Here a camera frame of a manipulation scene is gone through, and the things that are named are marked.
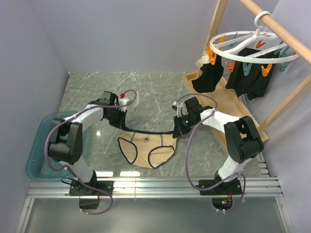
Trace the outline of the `beige underwear navy trim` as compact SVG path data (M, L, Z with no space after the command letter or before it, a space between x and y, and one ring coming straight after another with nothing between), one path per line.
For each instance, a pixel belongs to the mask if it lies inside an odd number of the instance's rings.
M177 139L172 132L124 130L118 137L126 161L137 167L156 169L175 154Z

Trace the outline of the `white round clip hanger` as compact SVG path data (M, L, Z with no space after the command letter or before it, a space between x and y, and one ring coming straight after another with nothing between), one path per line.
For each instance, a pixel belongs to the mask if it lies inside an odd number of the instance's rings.
M257 14L254 31L226 32L214 36L209 42L210 48L217 56L246 64L290 63L299 55L277 34L263 30L266 26L261 19L270 15L268 11Z

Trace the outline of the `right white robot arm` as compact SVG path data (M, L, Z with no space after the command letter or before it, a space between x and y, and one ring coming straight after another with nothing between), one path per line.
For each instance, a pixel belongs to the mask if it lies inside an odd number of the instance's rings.
M250 116L231 116L218 111L218 103L212 100L214 106L202 106L195 93L186 94L186 101L173 103L176 111L174 120L173 137L190 134L186 152L190 151L191 140L195 131L201 125L216 129L225 135L228 157L222 167L215 173L214 184L210 187L196 186L185 165L186 176L190 185L198 191L215 189L220 194L225 194L231 189L233 183L242 175L243 168L263 149L263 141Z

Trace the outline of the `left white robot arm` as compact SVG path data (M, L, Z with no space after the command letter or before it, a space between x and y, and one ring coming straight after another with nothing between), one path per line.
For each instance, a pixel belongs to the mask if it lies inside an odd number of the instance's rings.
M124 128L127 106L131 103L133 99L126 98L125 94L117 96L104 91L101 98L91 101L79 112L52 120L44 147L45 159L53 171L65 169L72 175L70 195L100 197L112 194L113 182L99 181L82 156L83 133L103 119L115 128Z

